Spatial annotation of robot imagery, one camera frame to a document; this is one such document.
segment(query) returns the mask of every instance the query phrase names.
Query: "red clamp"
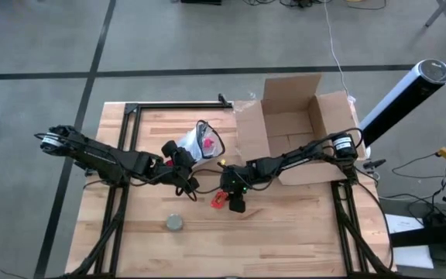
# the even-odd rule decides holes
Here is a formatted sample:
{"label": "red clamp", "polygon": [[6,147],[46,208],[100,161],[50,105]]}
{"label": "red clamp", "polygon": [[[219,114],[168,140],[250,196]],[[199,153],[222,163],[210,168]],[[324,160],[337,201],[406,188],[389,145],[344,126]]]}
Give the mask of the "red clamp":
{"label": "red clamp", "polygon": [[218,193],[216,193],[215,197],[211,201],[211,207],[218,208],[218,209],[223,208],[223,206],[225,206],[227,197],[228,197],[228,193],[219,191]]}

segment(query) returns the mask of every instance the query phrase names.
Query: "black metal frame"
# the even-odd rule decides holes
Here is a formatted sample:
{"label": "black metal frame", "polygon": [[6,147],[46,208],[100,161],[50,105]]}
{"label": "black metal frame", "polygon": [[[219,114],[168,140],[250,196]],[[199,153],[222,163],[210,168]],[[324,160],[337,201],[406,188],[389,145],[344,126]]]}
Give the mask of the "black metal frame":
{"label": "black metal frame", "polygon": [[[123,150],[125,145],[126,133],[129,127],[129,120],[132,114],[135,117],[133,123],[132,138],[130,141],[129,150],[135,150],[137,139],[139,136],[140,116],[143,110],[146,109],[232,109],[232,104],[227,102],[222,95],[218,95],[218,102],[169,102],[169,103],[127,103],[123,112],[122,126],[120,129],[120,136],[118,138],[118,148]],[[111,187],[108,192],[108,199],[106,201],[105,217],[103,218],[101,235],[103,235],[112,223],[112,213],[115,203],[116,190],[118,187]],[[129,198],[129,187],[122,189],[122,196],[118,210],[126,208]],[[122,215],[121,220],[115,228],[115,238],[113,241],[111,261],[108,269],[108,276],[116,274],[118,267],[118,256],[120,246],[122,243],[123,222],[125,214]],[[94,265],[94,274],[104,274],[103,264],[105,259],[105,248],[103,248],[97,256]]]}
{"label": "black metal frame", "polygon": [[446,225],[391,234],[393,247],[446,244]]}
{"label": "black metal frame", "polygon": [[[168,102],[168,103],[127,103],[125,104],[120,135],[118,138],[118,148],[123,150],[125,146],[125,138],[129,129],[129,120],[134,115],[134,123],[132,127],[132,137],[130,141],[129,150],[135,150],[137,139],[139,137],[139,127],[141,113],[145,109],[231,109],[232,104],[228,103],[222,95],[218,96],[218,102]],[[339,188],[345,189],[345,199],[341,199]],[[87,274],[90,265],[85,265],[78,272],[68,274],[68,278],[115,278],[118,268],[118,256],[122,242],[123,224],[125,220],[126,206],[129,196],[129,187],[122,188],[122,196],[118,205],[115,217],[112,218],[116,190],[120,187],[111,187],[108,192],[108,197],[105,206],[105,215],[101,229],[101,238],[98,241],[97,252],[94,252],[91,259],[95,262],[93,274]],[[331,182],[331,193],[334,201],[334,210],[338,225],[338,235],[340,236],[341,251],[345,262],[345,269],[347,271],[347,278],[412,278],[404,277],[398,274],[391,274],[388,268],[383,266],[369,245],[364,241],[359,227],[359,219],[355,208],[355,200],[352,192],[352,185],[347,181],[333,181]],[[342,201],[346,201],[348,207],[348,214],[345,212]],[[347,231],[355,241],[355,248],[359,259],[359,271],[354,271],[352,264],[352,255],[349,248],[347,238]],[[106,243],[115,233],[113,241],[111,261],[108,272],[103,271]],[[368,260],[375,268],[377,274],[369,273]]]}

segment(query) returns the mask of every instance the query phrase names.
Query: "white cable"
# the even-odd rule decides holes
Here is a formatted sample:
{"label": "white cable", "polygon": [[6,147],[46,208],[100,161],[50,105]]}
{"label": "white cable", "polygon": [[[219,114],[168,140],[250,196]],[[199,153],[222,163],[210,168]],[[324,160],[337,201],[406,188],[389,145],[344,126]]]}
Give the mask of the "white cable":
{"label": "white cable", "polygon": [[340,62],[338,62],[338,58],[335,55],[335,50],[333,47],[333,36],[331,35],[331,24],[330,24],[330,19],[328,18],[328,8],[326,7],[326,4],[328,3],[328,1],[324,1],[324,14],[326,15],[326,23],[328,24],[328,32],[330,34],[330,49],[331,49],[331,55],[334,58],[335,63],[337,64],[338,70],[340,71],[340,76],[341,76],[341,84],[344,86],[345,92],[347,92],[347,96],[348,96],[348,100],[350,102],[355,102],[355,98],[353,96],[350,95],[350,93],[348,92],[347,89],[347,85],[345,85],[345,78],[344,78],[344,72],[341,70],[340,67]]}

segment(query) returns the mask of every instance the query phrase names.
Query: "red object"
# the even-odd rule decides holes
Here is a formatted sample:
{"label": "red object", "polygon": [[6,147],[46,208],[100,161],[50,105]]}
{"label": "red object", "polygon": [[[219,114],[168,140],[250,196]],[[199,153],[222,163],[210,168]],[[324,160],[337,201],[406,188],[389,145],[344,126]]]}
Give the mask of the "red object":
{"label": "red object", "polygon": [[228,193],[219,191],[218,193],[216,193],[215,197],[211,201],[211,207],[218,208],[218,209],[223,208],[223,206],[225,206],[227,197],[228,197]]}
{"label": "red object", "polygon": [[213,146],[214,141],[212,139],[205,139],[204,140],[204,148],[209,148]]}

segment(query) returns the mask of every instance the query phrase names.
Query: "cylindrical sensor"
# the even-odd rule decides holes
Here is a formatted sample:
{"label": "cylindrical sensor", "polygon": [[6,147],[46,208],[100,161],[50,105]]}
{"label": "cylindrical sensor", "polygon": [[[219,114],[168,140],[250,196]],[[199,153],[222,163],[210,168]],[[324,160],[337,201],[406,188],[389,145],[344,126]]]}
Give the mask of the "cylindrical sensor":
{"label": "cylindrical sensor", "polygon": [[331,138],[334,153],[337,158],[357,158],[357,150],[352,136],[342,133]]}
{"label": "cylindrical sensor", "polygon": [[446,64],[422,60],[362,120],[364,144],[371,145],[442,86],[446,85]]}

